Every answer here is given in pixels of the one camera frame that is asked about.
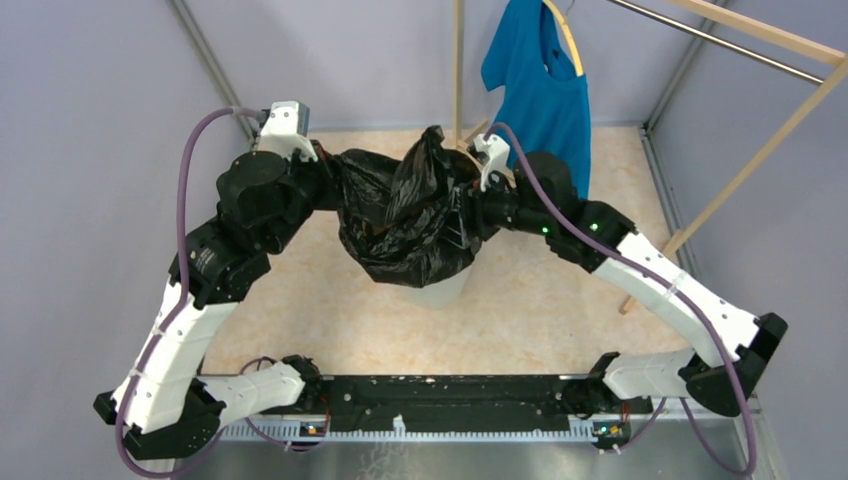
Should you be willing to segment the black plastic trash bag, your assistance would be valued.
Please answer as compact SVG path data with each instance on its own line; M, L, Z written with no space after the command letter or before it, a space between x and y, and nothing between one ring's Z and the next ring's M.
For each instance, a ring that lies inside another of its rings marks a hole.
M328 158L339 239L376 283L424 288L470 267L480 250L460 217L479 170L443 140L432 125L400 160L357 148Z

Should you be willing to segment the wooden clothes hanger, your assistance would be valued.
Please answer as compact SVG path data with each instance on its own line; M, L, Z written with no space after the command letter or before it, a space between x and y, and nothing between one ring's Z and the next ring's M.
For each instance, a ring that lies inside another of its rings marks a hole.
M585 70L583 62L580 57L580 52L576 44L572 29L570 28L567 14L563 13L554 1L543 0L542 3L551 12L551 15L553 16L562 33L568 50L569 58L571 59L572 65L574 67L575 75L577 77L584 76Z

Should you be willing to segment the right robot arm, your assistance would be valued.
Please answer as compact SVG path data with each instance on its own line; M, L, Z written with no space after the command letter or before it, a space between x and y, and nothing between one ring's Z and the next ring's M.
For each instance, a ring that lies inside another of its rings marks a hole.
M728 372L735 371L743 397L750 398L787 332L786 321L732 305L680 269L614 207L579 199L568 166L552 154L533 152L527 159L562 217L582 235L558 221L524 171L508 186L502 170L489 166L471 194L478 224L486 232L504 228L543 236L559 258L624 290L689 344L665 353L606 353L591 376L621 400L683 398L718 415L739 416Z

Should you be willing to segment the white translucent trash bin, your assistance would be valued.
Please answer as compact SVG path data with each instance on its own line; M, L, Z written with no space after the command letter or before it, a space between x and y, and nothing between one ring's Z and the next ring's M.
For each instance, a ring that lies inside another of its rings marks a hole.
M456 275L422 288L402 287L406 299L427 309L442 309L456 302L462 295L472 268L467 267Z

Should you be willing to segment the wooden clothes rack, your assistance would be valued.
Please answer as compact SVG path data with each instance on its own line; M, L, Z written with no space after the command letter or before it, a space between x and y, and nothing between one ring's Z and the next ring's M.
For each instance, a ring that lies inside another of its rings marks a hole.
M812 88L708 47L659 123L659 159L685 222L742 171ZM838 85L690 242L701 278L791 321L847 317L847 87Z

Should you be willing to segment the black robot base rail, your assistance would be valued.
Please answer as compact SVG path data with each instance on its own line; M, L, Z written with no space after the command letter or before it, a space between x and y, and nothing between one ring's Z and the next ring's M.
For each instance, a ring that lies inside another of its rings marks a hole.
M311 405L269 408L226 440L326 442L626 442L651 397L620 400L582 375L326 376Z

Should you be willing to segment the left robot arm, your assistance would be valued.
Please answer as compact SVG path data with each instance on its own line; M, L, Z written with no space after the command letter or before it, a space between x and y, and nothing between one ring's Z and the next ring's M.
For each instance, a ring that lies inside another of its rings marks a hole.
M229 424L275 408L322 415L327 403L310 358L207 376L199 366L218 329L312 213L335 201L324 155L268 151L236 158L216 181L215 215L178 234L161 310L125 381L94 407L131 462L182 459Z

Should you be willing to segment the blue t-shirt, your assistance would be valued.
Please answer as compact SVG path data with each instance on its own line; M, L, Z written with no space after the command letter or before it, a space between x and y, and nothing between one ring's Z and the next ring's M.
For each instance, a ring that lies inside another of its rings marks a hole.
M495 120L512 129L525 152L549 152L565 162L577 195L586 199L592 133L588 82L561 46L547 5L507 3L481 78L488 91L504 89Z

